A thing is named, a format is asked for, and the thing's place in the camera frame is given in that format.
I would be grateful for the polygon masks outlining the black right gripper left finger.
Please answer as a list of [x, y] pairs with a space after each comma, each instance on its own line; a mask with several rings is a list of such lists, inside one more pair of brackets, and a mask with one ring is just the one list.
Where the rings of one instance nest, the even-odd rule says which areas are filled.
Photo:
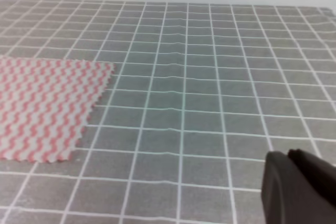
[[266, 223], [335, 223], [335, 206], [282, 152], [266, 155], [261, 199]]

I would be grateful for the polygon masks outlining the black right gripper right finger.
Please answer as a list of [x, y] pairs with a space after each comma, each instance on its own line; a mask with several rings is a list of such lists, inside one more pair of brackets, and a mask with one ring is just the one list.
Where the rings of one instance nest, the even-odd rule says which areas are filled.
[[290, 149], [287, 156], [299, 168], [311, 186], [335, 206], [335, 167], [301, 149]]

